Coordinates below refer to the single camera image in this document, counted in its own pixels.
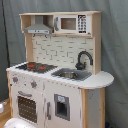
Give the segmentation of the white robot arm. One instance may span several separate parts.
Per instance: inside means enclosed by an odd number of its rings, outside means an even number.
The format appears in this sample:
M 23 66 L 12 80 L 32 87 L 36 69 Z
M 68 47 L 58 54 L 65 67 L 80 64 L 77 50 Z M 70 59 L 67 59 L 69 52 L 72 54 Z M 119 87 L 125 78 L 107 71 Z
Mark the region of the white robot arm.
M 36 128 L 31 123 L 22 120 L 20 118 L 11 118 L 9 119 L 3 128 Z

